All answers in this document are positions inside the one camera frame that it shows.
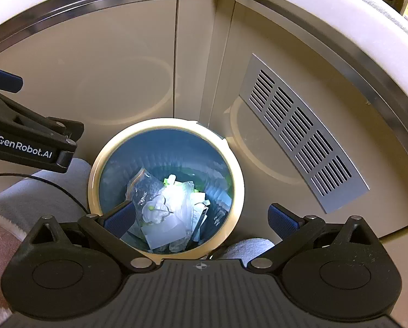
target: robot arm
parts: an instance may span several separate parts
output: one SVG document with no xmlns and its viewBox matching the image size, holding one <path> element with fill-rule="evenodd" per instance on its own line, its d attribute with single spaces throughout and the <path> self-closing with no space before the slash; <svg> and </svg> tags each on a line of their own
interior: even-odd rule
<svg viewBox="0 0 408 328">
<path fill-rule="evenodd" d="M 23 80 L 0 70 L 0 90 L 17 93 Z M 84 132 L 78 121 L 43 117 L 0 93 L 0 159 L 65 173 Z"/>
</svg>

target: black cable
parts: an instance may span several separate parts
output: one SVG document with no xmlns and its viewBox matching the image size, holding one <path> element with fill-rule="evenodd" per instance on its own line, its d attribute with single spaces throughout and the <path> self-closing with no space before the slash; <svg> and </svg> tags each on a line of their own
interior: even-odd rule
<svg viewBox="0 0 408 328">
<path fill-rule="evenodd" d="M 49 180 L 46 180 L 44 178 L 38 177 L 38 176 L 34 176 L 34 175 L 27 175 L 27 174 L 20 174 L 20 173 L 0 173 L 0 177 L 1 176 L 17 176 L 17 177 L 28 177 L 29 179 L 33 179 L 33 180 L 38 180 L 41 182 L 44 182 L 46 184 L 49 184 L 51 186 L 54 186 L 55 188 L 63 191 L 66 195 L 68 195 L 78 206 L 80 206 L 83 211 L 86 214 L 89 214 L 90 212 L 85 209 L 85 207 L 81 204 L 80 201 L 78 201 L 70 192 L 68 192 L 67 190 L 63 189 L 61 186 L 57 185 L 55 182 L 51 182 Z"/>
</svg>

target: circular cap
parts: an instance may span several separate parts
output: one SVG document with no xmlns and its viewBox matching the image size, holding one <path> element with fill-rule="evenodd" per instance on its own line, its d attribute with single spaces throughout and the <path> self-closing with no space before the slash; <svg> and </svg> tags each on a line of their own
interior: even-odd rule
<svg viewBox="0 0 408 328">
<path fill-rule="evenodd" d="M 137 257 L 131 260 L 130 264 L 136 269 L 146 269 L 152 265 L 152 260 L 148 257 Z"/>
<path fill-rule="evenodd" d="M 81 280 L 82 266 L 71 260 L 51 260 L 37 266 L 33 280 L 46 289 L 64 289 Z"/>
<path fill-rule="evenodd" d="M 319 275 L 325 283 L 344 290 L 358 289 L 371 280 L 371 273 L 364 265 L 344 261 L 324 264 Z"/>
<path fill-rule="evenodd" d="M 70 138 L 66 138 L 67 143 L 72 144 L 72 145 L 76 145 L 76 143 L 70 139 Z"/>
<path fill-rule="evenodd" d="M 251 260 L 251 265 L 256 269 L 267 269 L 272 266 L 272 261 L 266 257 L 257 257 Z"/>
</svg>

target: trash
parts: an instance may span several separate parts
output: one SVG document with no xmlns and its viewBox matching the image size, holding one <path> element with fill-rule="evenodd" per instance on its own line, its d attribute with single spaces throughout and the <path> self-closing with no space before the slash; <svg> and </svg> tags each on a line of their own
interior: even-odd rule
<svg viewBox="0 0 408 328">
<path fill-rule="evenodd" d="M 210 201 L 192 181 L 178 182 L 171 174 L 161 182 L 142 168 L 128 183 L 125 197 L 136 208 L 136 220 L 126 238 L 140 238 L 154 253 L 168 249 L 178 253 L 191 241 L 200 240 L 199 229 Z"/>
</svg>

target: gray towel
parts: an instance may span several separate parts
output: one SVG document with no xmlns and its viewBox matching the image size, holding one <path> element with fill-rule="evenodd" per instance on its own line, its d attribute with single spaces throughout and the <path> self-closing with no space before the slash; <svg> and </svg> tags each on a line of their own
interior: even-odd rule
<svg viewBox="0 0 408 328">
<path fill-rule="evenodd" d="M 87 206 L 90 165 L 72 159 L 65 174 L 41 170 L 35 176 L 56 183 Z M 43 215 L 53 215 L 59 222 L 76 222 L 85 212 L 59 189 L 33 179 L 23 179 L 0 193 L 0 215 L 29 232 Z"/>
<path fill-rule="evenodd" d="M 271 249 L 274 243 L 262 238 L 245 239 L 229 246 L 218 259 L 240 259 L 246 266 L 256 256 Z"/>
</svg>

